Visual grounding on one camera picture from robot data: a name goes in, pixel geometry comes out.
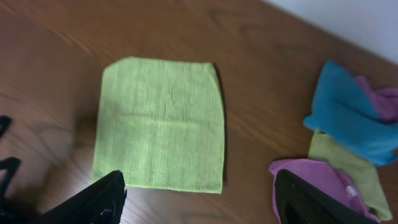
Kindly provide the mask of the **purple cloth behind blue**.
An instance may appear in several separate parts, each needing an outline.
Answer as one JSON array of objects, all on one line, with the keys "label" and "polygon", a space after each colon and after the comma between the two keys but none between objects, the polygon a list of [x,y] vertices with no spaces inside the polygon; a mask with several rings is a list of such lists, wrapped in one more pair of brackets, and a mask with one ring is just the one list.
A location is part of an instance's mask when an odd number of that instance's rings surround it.
[{"label": "purple cloth behind blue", "polygon": [[365,92],[373,107],[385,123],[397,123],[397,88],[372,89],[365,76],[355,80]]}]

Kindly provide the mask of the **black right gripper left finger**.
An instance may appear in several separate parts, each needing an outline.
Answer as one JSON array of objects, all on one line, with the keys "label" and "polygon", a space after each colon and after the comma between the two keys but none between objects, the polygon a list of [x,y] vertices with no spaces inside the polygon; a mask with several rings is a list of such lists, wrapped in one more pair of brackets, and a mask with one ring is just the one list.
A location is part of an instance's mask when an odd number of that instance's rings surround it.
[{"label": "black right gripper left finger", "polygon": [[123,173],[114,170],[32,223],[119,224],[126,194]]}]

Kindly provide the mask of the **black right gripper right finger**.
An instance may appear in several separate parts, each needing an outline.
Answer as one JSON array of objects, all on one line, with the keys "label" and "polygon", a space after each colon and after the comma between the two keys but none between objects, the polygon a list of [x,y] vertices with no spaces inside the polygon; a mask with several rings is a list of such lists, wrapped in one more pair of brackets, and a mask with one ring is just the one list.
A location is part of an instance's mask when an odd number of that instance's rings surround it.
[{"label": "black right gripper right finger", "polygon": [[274,187],[281,224],[376,224],[289,170],[278,171]]}]

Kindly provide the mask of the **blue microfiber cloth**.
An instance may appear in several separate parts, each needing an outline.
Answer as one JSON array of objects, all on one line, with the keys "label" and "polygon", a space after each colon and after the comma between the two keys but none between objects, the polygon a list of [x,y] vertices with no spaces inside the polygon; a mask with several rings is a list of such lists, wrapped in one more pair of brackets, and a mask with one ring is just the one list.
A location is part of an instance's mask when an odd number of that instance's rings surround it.
[{"label": "blue microfiber cloth", "polygon": [[397,160],[397,122],[383,118],[359,81],[332,60],[320,72],[312,110],[303,123],[376,166]]}]

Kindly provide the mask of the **olive green microfiber cloth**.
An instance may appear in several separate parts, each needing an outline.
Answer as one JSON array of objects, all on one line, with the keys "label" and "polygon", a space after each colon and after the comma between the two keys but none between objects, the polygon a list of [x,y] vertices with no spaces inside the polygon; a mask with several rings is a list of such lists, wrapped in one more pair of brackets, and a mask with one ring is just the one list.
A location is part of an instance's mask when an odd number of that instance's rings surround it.
[{"label": "olive green microfiber cloth", "polygon": [[364,203],[380,221],[392,220],[393,215],[379,181],[376,167],[349,152],[334,139],[320,130],[315,130],[308,158],[325,161],[335,169],[344,171],[359,190]]}]

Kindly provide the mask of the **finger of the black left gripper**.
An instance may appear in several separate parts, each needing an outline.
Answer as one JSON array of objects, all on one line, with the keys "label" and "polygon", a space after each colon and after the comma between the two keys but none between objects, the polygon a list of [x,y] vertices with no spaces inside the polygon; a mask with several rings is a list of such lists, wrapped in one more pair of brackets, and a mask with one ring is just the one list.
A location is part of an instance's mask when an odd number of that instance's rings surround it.
[{"label": "finger of the black left gripper", "polygon": [[0,137],[7,131],[11,125],[12,119],[6,115],[0,115]]},{"label": "finger of the black left gripper", "polygon": [[21,160],[16,157],[8,157],[1,161],[1,170],[5,171],[4,176],[1,177],[1,202],[4,201],[7,187],[18,170],[20,164]]}]

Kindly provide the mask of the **purple microfiber cloth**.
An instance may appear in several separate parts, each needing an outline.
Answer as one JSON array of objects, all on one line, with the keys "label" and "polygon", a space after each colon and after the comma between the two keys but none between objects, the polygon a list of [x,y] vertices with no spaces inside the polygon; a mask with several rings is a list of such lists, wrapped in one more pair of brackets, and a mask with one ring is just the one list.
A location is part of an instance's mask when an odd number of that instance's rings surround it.
[{"label": "purple microfiber cloth", "polygon": [[[378,217],[369,212],[355,184],[343,171],[334,170],[334,168],[332,168],[332,166],[326,162],[314,161],[310,159],[283,159],[274,161],[269,166],[269,171],[274,176],[272,204],[278,220],[279,215],[277,214],[275,205],[274,183],[278,171],[282,169],[291,171],[293,174],[299,176],[301,179],[305,180],[333,199],[339,201],[343,205],[346,205],[348,208],[364,215],[365,217],[375,220],[376,223],[379,223]],[[352,198],[348,197],[346,187],[349,185],[355,188],[357,196]]]}]

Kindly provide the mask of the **light green microfiber cloth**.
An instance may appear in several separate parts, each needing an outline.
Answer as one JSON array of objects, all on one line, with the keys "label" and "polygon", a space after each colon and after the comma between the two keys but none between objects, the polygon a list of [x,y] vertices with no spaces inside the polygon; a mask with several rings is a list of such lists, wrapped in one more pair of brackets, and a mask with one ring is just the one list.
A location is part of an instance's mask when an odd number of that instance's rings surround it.
[{"label": "light green microfiber cloth", "polygon": [[212,63],[127,57],[103,71],[92,181],[219,194],[225,118]]}]

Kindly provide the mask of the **white cloth care label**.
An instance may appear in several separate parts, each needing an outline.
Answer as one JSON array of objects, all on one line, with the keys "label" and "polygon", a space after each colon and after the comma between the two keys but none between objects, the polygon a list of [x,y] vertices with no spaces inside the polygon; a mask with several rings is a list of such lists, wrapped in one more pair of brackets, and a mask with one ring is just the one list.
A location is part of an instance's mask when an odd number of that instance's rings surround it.
[{"label": "white cloth care label", "polygon": [[357,192],[356,192],[355,188],[351,185],[346,187],[346,192],[348,194],[348,197],[350,197],[350,198],[357,196]]}]

